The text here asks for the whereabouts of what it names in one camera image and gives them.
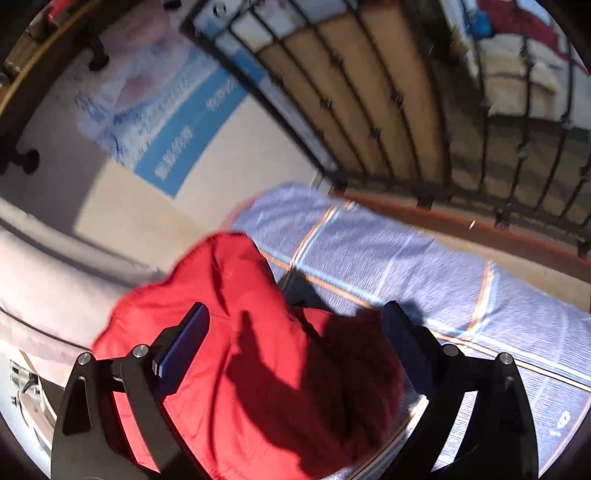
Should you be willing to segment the wooden wall shelf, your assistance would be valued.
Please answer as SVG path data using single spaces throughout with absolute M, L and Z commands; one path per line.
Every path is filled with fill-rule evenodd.
M 39 165 L 39 154 L 33 150 L 20 153 L 17 142 L 38 105 L 68 64 L 83 49 L 90 47 L 94 58 L 107 58 L 97 48 L 97 27 L 93 16 L 103 6 L 90 1 L 68 19 L 27 61 L 1 99 L 1 172 L 11 164 L 30 175 Z

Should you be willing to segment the red puffer jacket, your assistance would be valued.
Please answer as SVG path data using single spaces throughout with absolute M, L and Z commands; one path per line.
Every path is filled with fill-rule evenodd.
M 215 479 L 321 479 L 387 440 L 404 373 L 376 311 L 355 317 L 287 302 L 249 237 L 197 244 L 163 282 L 114 308 L 101 359 L 151 343 L 195 303 L 211 323 L 165 408 Z

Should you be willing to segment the white curtain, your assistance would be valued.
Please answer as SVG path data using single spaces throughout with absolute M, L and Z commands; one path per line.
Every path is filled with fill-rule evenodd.
M 72 364 L 125 293 L 163 277 L 1 201 L 1 340 L 28 354 Z

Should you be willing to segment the white sofa bed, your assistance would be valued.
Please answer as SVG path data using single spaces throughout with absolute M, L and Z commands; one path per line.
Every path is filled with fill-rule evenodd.
M 477 1 L 443 1 L 454 49 L 485 93 L 491 116 L 522 116 L 590 128 L 590 75 L 525 34 L 494 34 Z M 526 1 L 555 22 L 536 1 Z

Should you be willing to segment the black iron railing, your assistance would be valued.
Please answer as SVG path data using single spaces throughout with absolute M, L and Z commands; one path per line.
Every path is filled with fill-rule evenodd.
M 199 1 L 181 30 L 334 185 L 521 225 L 590 255 L 590 128 L 491 116 L 443 1 Z M 546 9 L 590 72 L 590 48 Z

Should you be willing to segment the dark red cushion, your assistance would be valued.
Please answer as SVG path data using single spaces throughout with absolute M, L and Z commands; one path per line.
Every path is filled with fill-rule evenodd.
M 525 34 L 547 46 L 563 60 L 570 58 L 587 76 L 590 75 L 576 50 L 568 53 L 566 35 L 558 31 L 555 22 L 545 10 L 540 12 L 527 7 L 526 1 L 518 2 L 520 11 L 516 10 L 513 1 L 484 0 L 477 1 L 476 5 L 487 15 L 494 34 Z

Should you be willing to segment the blue plaid bed sheet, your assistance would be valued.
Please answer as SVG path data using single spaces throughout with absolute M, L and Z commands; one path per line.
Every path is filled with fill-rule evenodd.
M 239 205 L 287 298 L 353 316 L 398 302 L 465 354 L 517 361 L 536 427 L 540 475 L 590 475 L 590 289 L 527 261 L 460 250 L 353 201 L 287 184 Z

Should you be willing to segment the blue white wall poster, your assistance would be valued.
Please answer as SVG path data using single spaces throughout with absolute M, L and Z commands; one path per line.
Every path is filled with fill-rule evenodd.
M 168 25 L 119 25 L 103 42 L 108 65 L 72 75 L 76 125 L 109 158 L 175 197 L 245 89 Z

